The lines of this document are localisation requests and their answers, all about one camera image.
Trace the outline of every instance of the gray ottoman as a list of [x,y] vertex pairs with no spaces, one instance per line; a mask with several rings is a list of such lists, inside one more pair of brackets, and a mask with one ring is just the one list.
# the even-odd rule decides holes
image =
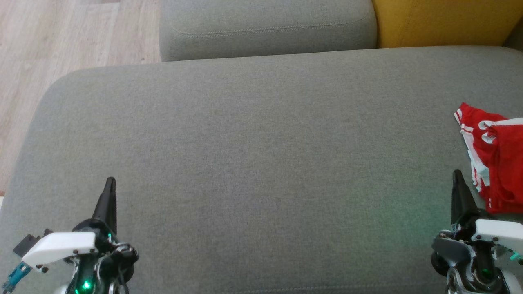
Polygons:
[[162,0],[162,61],[376,47],[371,0]]
[[[523,54],[356,50],[104,67],[44,96],[0,211],[0,269],[71,230],[117,179],[131,293],[435,293],[462,101],[523,109]],[[71,268],[31,273],[52,293]]]

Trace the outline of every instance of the folded red clothing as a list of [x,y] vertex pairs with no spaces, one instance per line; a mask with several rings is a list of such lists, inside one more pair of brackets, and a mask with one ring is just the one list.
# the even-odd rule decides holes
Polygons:
[[455,115],[472,133],[474,151],[488,168],[490,184],[476,178],[487,211],[523,213],[523,118],[507,120],[466,103]]

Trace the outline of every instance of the gray cushion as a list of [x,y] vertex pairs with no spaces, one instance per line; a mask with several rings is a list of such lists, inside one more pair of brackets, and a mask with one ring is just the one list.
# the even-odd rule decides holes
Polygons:
[[162,0],[162,61],[376,47],[371,0]]
[[[104,67],[44,96],[0,211],[27,233],[88,218],[117,179],[132,293],[437,293],[462,101],[521,116],[523,54],[376,49]],[[31,274],[51,293],[71,268]]]

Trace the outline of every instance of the yellow fabric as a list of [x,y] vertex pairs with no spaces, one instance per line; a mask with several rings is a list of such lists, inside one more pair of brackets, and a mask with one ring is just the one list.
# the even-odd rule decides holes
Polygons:
[[523,0],[372,0],[379,47],[501,46]]

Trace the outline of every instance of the light wood plank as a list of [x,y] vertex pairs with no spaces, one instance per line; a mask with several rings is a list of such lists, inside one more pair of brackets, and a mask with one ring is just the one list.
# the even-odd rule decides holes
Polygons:
[[89,67],[160,62],[158,0],[0,0],[0,194],[43,93]]

